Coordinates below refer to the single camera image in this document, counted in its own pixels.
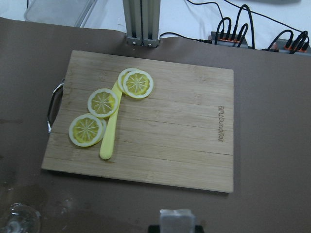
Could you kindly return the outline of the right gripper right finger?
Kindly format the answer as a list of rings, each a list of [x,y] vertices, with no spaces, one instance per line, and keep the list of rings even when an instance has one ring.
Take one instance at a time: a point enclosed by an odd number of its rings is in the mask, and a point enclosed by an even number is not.
[[[195,226],[195,233],[204,233],[204,228],[201,225]]]

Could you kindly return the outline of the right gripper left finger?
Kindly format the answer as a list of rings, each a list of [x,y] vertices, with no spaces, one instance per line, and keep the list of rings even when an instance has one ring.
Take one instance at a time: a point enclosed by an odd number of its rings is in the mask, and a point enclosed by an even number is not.
[[[160,233],[160,226],[159,225],[148,226],[148,233]]]

